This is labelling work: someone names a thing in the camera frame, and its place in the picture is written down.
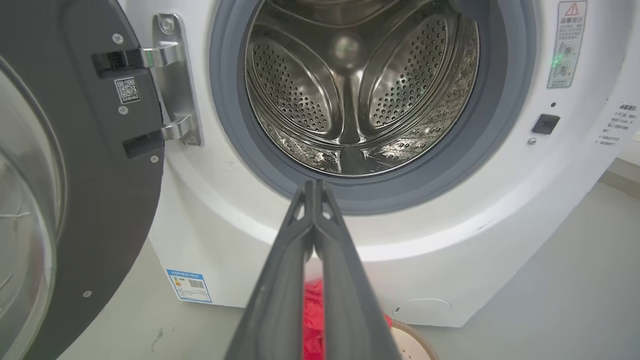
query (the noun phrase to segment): red cloth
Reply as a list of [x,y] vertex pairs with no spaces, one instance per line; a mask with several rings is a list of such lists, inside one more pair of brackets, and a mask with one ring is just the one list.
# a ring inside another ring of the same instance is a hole
[[[324,360],[324,310],[322,280],[305,284],[303,315],[303,351],[305,360]],[[391,328],[391,318],[385,321]]]

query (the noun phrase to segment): washing machine door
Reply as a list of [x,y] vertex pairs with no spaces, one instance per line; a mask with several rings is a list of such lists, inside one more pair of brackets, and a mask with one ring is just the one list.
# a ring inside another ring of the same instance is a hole
[[163,117],[115,1],[7,1],[3,13],[0,358],[56,359],[147,237]]

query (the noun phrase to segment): sticker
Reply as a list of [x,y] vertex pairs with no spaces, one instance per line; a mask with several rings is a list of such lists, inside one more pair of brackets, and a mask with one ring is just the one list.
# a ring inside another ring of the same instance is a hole
[[595,143],[602,146],[616,146],[620,139],[626,140],[628,138],[625,133],[629,129],[635,128],[633,124],[636,121],[637,106],[623,102],[616,109],[613,117],[609,119],[607,125],[600,130]]
[[209,290],[202,274],[169,269],[166,272],[169,274],[173,288],[175,288],[175,292],[181,300],[211,303]]
[[140,101],[140,93],[138,93],[138,86],[136,80],[131,78],[116,79],[113,81],[116,84],[116,90],[118,90],[118,97],[120,98],[120,104],[129,104],[130,102]]
[[558,3],[556,50],[551,61],[547,88],[568,88],[571,86],[580,56],[586,15],[586,1]]

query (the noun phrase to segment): floor stain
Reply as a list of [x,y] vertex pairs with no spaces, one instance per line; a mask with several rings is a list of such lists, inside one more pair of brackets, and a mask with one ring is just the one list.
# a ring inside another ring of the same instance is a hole
[[158,340],[160,340],[160,338],[162,338],[162,335],[164,335],[164,333],[162,332],[162,329],[160,329],[158,331],[158,336],[156,336],[156,339],[154,340],[153,343],[151,343],[151,352],[154,351],[154,346],[156,345],[156,343],[158,342]]

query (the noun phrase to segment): metal hinge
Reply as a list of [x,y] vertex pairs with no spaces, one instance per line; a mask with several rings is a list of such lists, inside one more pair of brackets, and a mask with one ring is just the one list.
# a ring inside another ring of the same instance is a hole
[[152,27],[154,47],[140,49],[140,61],[144,67],[152,69],[163,110],[171,120],[162,128],[164,139],[180,139],[186,145],[201,146],[200,119],[180,17],[170,13],[155,14]]

